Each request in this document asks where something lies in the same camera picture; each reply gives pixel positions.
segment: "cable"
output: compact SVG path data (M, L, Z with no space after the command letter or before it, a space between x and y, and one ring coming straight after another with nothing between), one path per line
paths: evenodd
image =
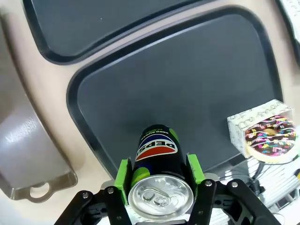
M282 223L282 225L285 225L285 216L284 215L282 215L282 214L280 214L280 213L273 213L273 215L280 215L280 216L282 216L282 218L283 218L283 223Z
M242 173L242 174L245 174L245 175L248 175L248 168L246 169L246 170L237 170L237 169L233 169L233 170L231 170L230 172L237 172L237 173Z
M259 178L261 178L270 168L271 168L272 166L270 165L263 173L261 173L259 176L258 176L258 178L256 178L257 180L259 179Z
M269 164L265 164L265 165L286 165L286 164L289 164L289 163L294 162L296 159L298 159L298 157L299 157L299 156L296 156L292 161L287 162L287 163L274 163L274 164L269 163Z
M224 181L224 180L221 180L221 179L224 179L224 178L227 178L227 177L233 177L233 176L243 176L243 177L247 177L247 178L252 179L252 177L250 177L249 175L242 174L242 173L235 173L235 174L231 174L231 175L228 175L228 176L220 177L220 181Z
M264 166L266 165L265 162L258 162L258 168L254 174L254 176L252 177L252 179L256 180L256 178L261 174L261 172L263 171Z
M250 179L249 183L247 184L248 187L254 192L256 196L260 194L261 186L258 180Z

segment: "can lid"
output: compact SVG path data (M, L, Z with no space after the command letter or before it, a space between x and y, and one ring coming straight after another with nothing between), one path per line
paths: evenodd
M136 183L128 202L140 216L152 220L169 220L184 214L193 204L191 187L170 175L153 175Z

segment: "black tray rim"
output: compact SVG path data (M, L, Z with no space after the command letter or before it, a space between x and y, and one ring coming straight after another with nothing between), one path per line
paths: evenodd
M113 32L112 34L105 36L102 39L99 39L97 42L85 48L85 50L81 51L79 54L72 55L72 56L60 55L51 50L50 46L48 45L43 35L42 29L39 25L39 21L35 13L32 0L23 0L23 8L25 11L25 16L29 24L31 34L33 36L33 39L36 43L37 49L40 52L40 54L51 63L57 65L70 65L86 59L87 57L104 49L108 45L124 38L125 36L128 36L131 33L134 33L137 30L140 30L141 28L149 26L153 23L156 23L167 17L170 17L174 14L206 4L211 1L215 1L215 0L187 0L183 3L179 3L172 7L165 8L151 15L148 15L140 20L137 20L123 27L122 29Z
M74 74L67 87L67 108L70 113L70 116L76 124L78 130L84 137L85 141L87 142L95 156L98 158L104 169L106 169L106 171L110 174L110 176L115 178L117 175L118 168L113 166L113 162L110 160L110 157L105 153L100 142L98 142L96 136L93 134L77 104L77 93L81 82L92 72L96 70L103 70L116 63L116 60L123 60L127 57L130 57L129 54L134 53L135 51L139 51L145 48L147 45L151 45L155 41L161 40L164 37L167 37L176 32L180 32L189 27L193 27L200 23L217 19L225 15L241 15L254 26L260 38L262 48L265 52L265 58L268 64L269 72L270 74L274 75L273 88L276 90L275 92L280 92L278 93L280 95L278 97L278 100L283 102L283 94L279 79L278 68L276 65L276 60L269 37L262 23L253 13L237 6L221 7L216 8L212 11L208 11L205 14L196 14L194 16L187 17L183 20L168 24L165 27L162 27L144 36L141 36L133 40L132 42L128 42L125 45L120 46L119 48L112 50L111 52L108 52L107 54L104 54L98 59L85 65ZM240 158L239 155L240 154L237 154L233 158L229 158L228 161L234 158ZM222 163L219 165L215 165L214 167L211 167L210 169L206 170L206 172L210 171L211 169L215 169L216 167L219 167L221 165Z

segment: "electrical wire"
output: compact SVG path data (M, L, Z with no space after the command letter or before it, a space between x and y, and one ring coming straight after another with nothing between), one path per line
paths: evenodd
M248 172L248 168L247 170L237 170L237 169L233 169L233 170L230 170L230 172L237 172L237 173L242 173L242 174L245 174L245 175L248 175L247 172Z
M265 171L263 171L256 179L261 178L272 166L270 165Z
M282 216L282 218L283 218L283 223L282 223L282 225L285 225L285 216L284 215L282 215L282 214L280 214L280 213L273 213L273 215L279 215L279 216Z
M295 158L292 159L292 161L287 162L287 163L270 163L270 164L265 163L265 165L286 165L286 164L289 164L289 163L294 162L294 161L295 161L296 159L298 159L298 158L299 158L299 156L297 155Z
M264 166L266 165L265 162L260 162L260 161L259 161L258 163L259 163L258 168L257 168L257 170L256 170L256 172L255 172L255 174L254 174L254 176L252 177L252 179L254 179L254 180L256 180L257 177L262 173L263 168L264 168Z
M224 180L221 180L221 179L224 179L224 178L227 178L227 177L233 177L233 176L242 176L242 177L247 177L247 178L252 179L252 177L250 177L249 175L242 174L242 173L235 173L235 174L227 175L227 176L224 176L224 177L220 177L220 181L224 181Z

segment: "white box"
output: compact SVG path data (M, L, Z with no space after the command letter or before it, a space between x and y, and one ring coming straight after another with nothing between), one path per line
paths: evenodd
M240 112L227 118L231 143L243 154L245 158L250 155L246 150L245 131L255 124L275 115L282 115L293 120L291 107L274 99L263 105Z

